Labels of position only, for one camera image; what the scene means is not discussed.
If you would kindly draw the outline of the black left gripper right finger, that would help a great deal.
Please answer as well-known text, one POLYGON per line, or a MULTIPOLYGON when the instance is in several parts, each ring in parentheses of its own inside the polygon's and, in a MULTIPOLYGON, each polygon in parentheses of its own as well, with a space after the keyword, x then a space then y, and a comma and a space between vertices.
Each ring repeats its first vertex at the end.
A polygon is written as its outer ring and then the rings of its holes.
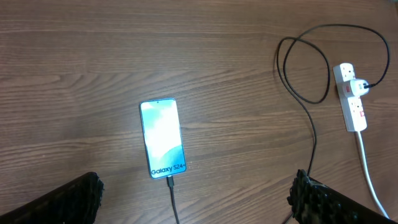
POLYGON ((299 224, 397 224, 299 170, 287 201, 299 224))

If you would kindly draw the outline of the black smartphone lit screen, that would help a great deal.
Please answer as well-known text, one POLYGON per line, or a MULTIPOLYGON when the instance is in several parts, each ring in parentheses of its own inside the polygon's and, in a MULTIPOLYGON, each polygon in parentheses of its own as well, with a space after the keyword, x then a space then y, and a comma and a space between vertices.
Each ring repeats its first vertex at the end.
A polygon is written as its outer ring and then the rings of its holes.
POLYGON ((185 172, 182 132, 177 101, 143 101, 139 105, 150 177, 160 179, 185 172))

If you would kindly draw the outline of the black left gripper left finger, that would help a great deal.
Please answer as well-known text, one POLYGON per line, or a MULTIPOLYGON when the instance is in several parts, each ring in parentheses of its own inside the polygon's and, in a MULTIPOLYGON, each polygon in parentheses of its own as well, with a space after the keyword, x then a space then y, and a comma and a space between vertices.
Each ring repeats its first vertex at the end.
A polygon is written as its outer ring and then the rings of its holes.
POLYGON ((2 224, 93 224, 104 192, 97 173, 69 183, 1 215, 2 224))

